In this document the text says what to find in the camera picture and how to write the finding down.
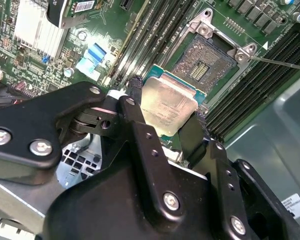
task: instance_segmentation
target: barcode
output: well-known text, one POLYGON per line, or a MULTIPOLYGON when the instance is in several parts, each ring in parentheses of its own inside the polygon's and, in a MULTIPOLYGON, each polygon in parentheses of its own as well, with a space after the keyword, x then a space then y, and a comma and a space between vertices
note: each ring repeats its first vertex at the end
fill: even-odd
POLYGON ((75 6, 75 13, 90 10, 93 8, 95 4, 95 1, 84 1, 84 2, 78 2, 77 5, 75 6))

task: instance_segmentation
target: black cable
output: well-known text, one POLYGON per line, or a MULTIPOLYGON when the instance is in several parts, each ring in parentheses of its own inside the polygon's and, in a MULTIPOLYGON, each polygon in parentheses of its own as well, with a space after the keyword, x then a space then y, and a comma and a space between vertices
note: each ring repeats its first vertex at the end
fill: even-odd
POLYGON ((81 147, 78 151, 76 151, 76 154, 81 154, 82 152, 87 150, 89 148, 89 146, 91 145, 93 140, 94 140, 94 135, 92 133, 90 133, 90 140, 89 140, 88 144, 81 147))

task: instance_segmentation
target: white label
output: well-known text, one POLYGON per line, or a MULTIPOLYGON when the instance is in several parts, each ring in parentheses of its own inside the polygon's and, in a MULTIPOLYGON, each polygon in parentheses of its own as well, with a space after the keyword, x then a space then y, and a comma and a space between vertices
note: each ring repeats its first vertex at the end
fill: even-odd
POLYGON ((75 6, 75 13, 79 13, 82 11, 90 10, 93 8, 95 4, 95 1, 84 1, 84 2, 78 2, 77 5, 75 6))
POLYGON ((281 202, 294 219, 300 218, 300 197, 297 193, 281 202))

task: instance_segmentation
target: capacitor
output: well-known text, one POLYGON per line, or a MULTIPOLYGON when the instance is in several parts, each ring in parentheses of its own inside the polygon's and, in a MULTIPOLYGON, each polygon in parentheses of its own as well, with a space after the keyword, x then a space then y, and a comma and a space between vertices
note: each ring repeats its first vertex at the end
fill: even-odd
POLYGON ((44 56, 43 58, 42 58, 42 62, 44 63, 44 64, 47 64, 48 62, 50 61, 50 56, 44 56))
POLYGON ((300 23, 300 12, 296 11, 294 14, 292 14, 292 19, 295 22, 300 23))
POLYGON ((280 0, 281 5, 291 5, 294 3, 294 0, 280 0))
POLYGON ((87 33, 85 31, 79 31, 77 37, 81 41, 85 41, 87 39, 87 33))
POLYGON ((75 70, 72 67, 68 67, 63 71, 63 75, 66 78, 70 78, 75 74, 75 70))
POLYGON ((22 91, 23 89, 26 88, 26 86, 27 86, 26 81, 21 81, 17 85, 15 85, 14 89, 17 91, 22 91))

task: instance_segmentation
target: aluminum heatsink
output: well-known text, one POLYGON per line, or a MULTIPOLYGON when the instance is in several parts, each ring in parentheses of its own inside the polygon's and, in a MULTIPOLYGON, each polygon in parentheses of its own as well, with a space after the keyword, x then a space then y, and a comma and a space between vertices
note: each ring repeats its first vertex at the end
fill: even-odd
POLYGON ((47 20, 47 12, 42 5, 31 0, 20 0, 14 38, 21 45, 55 59, 61 53, 67 32, 47 20))

